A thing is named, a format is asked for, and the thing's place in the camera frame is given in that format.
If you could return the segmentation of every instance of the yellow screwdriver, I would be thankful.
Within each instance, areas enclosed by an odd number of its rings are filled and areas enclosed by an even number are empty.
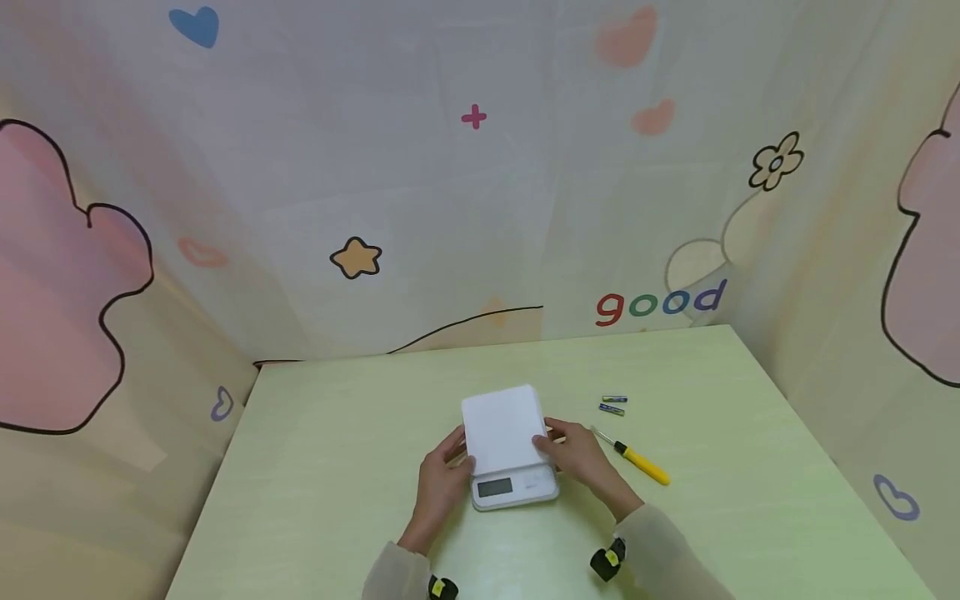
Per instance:
[[[647,459],[643,458],[636,452],[633,452],[628,445],[624,444],[623,442],[614,442],[607,436],[603,435],[603,433],[601,433],[599,429],[597,429],[592,425],[590,426],[590,431],[595,433],[597,437],[599,437],[601,440],[603,440],[607,444],[610,444],[611,446],[613,446],[613,449],[616,450],[617,454],[619,454],[623,458],[633,463],[636,468],[639,468],[646,474],[650,475],[654,481],[656,481],[662,486],[670,485],[670,475],[667,475],[666,471],[664,471],[660,467],[657,467],[656,465],[654,465]]]

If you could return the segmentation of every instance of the pink cloud drawing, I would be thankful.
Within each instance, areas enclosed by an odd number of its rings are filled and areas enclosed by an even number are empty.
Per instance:
[[[150,238],[133,216],[77,206],[57,143],[0,121],[0,427],[84,427],[123,378],[107,312],[153,280]]]
[[[900,182],[913,217],[883,289],[890,342],[937,381],[960,387],[960,99],[948,103]]]

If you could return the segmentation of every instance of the screwdriver handle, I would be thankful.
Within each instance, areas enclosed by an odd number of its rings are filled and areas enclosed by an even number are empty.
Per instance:
[[[660,485],[670,485],[670,475],[667,475],[666,471],[660,467],[657,467],[636,452],[633,452],[626,444],[617,442],[613,445],[613,449],[615,449],[620,456],[633,463],[636,468],[639,468],[646,474],[650,475],[650,477]]]

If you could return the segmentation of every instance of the orange star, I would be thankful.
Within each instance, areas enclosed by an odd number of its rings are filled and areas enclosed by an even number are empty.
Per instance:
[[[496,296],[492,296],[483,308],[480,309],[480,314],[487,315],[489,313],[496,313],[497,311],[503,310],[507,305]],[[502,329],[505,324],[507,324],[507,313],[497,313],[495,315],[490,315],[490,320],[493,321],[493,326],[497,329]]]
[[[367,242],[357,236],[347,240],[342,250],[330,255],[330,262],[340,267],[340,271],[347,279],[356,279],[360,274],[376,275],[380,273],[380,265],[376,259],[383,250],[377,246],[368,246]]]

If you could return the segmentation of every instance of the wrist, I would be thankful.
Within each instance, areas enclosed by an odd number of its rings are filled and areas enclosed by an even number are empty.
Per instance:
[[[643,506],[640,496],[617,472],[612,476],[599,479],[590,486],[590,491],[604,503],[617,523]]]
[[[436,528],[414,516],[407,523],[407,527],[403,530],[400,539],[396,541],[396,545],[414,554],[426,556],[430,553],[430,548],[436,538]]]

